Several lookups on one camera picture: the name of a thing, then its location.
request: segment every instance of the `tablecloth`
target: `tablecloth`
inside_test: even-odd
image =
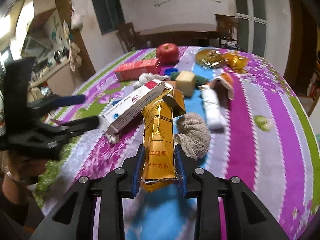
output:
[[[315,135],[299,100],[271,64],[262,57],[248,57],[246,74],[230,68],[204,69],[195,63],[200,47],[180,47],[179,71],[188,70],[213,79],[228,72],[234,79],[235,97],[230,108],[220,108],[228,126],[212,132],[207,155],[199,166],[213,175],[240,177],[283,227],[290,239],[297,239],[311,221],[320,203],[320,159]],[[94,75],[75,94],[85,94],[82,105],[58,109],[54,119],[61,122],[101,115],[113,102],[133,91],[132,82],[118,82],[114,69],[124,62],[154,58],[155,49],[129,52]],[[200,91],[185,98],[187,112],[204,119]],[[81,176],[105,176],[134,156],[142,142],[143,123],[133,121],[111,145],[98,128],[73,138],[62,152],[60,162],[49,162],[34,195],[47,214],[68,188]],[[220,211],[223,214],[222,201]],[[183,199],[177,185],[148,194],[140,190],[134,200],[123,200],[126,239],[193,239],[196,200]],[[93,238],[97,237],[99,200]],[[221,221],[222,239],[226,239]]]

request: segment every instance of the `person's hand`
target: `person's hand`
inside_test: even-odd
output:
[[[44,173],[48,160],[32,159],[10,151],[8,153],[8,169],[16,180],[36,177]]]

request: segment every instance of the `red box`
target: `red box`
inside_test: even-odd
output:
[[[158,58],[124,63],[116,68],[115,73],[119,81],[137,80],[142,73],[159,74],[159,64]]]

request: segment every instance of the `beige knitted sock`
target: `beige knitted sock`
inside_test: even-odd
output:
[[[187,113],[177,121],[178,134],[173,135],[174,146],[180,143],[186,156],[202,158],[209,150],[210,131],[197,113]]]

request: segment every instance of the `person's arm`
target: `person's arm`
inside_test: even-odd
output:
[[[36,177],[45,171],[47,160],[34,160],[16,153],[8,155],[8,170],[13,179],[7,174],[0,192],[0,208],[12,219],[23,225],[28,214],[28,195],[26,184],[19,181]]]

